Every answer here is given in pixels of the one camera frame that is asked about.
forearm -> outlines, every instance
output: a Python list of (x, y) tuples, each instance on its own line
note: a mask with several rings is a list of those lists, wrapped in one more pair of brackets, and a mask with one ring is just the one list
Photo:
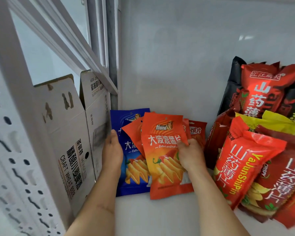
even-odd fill
[(198, 198), (201, 236), (250, 236), (206, 169), (189, 172)]
[(65, 236), (114, 236), (115, 198), (120, 170), (102, 170)]

round hole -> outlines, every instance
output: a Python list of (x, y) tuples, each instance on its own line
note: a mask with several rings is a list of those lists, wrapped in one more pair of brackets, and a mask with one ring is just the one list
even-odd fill
[(6, 124), (11, 125), (11, 120), (8, 117), (3, 117)]
[(12, 159), (12, 158), (9, 158), (9, 162), (10, 162), (11, 164), (15, 164), (15, 160)]

white cardboard box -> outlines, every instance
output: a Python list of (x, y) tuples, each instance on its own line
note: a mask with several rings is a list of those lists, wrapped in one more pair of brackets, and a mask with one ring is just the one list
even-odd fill
[(76, 216), (95, 182), (85, 111), (72, 75), (39, 84), (35, 91)]
[(87, 116), (87, 127), (97, 178), (102, 168), (102, 149), (108, 128), (109, 111), (107, 89), (96, 75), (100, 75), (100, 73), (90, 70), (81, 72), (80, 99)]

hand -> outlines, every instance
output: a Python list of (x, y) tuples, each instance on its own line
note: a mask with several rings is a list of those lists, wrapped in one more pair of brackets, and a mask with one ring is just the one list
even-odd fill
[(102, 152), (102, 170), (110, 172), (119, 172), (122, 164), (124, 153), (118, 141), (116, 131), (113, 129), (106, 138)]
[(205, 170), (205, 157), (201, 146), (196, 139), (188, 140), (189, 146), (186, 146), (182, 141), (177, 142), (179, 150), (179, 160), (181, 165), (188, 171)]

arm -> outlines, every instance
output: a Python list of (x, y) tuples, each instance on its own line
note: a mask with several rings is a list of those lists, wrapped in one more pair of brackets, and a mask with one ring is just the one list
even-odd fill
[(122, 148), (112, 130), (103, 148), (101, 173), (65, 236), (115, 235), (115, 198), (122, 160)]
[(198, 198), (200, 235), (250, 236), (209, 175), (203, 150), (195, 139), (188, 142), (189, 146), (181, 141), (177, 145), (181, 165), (188, 171)]

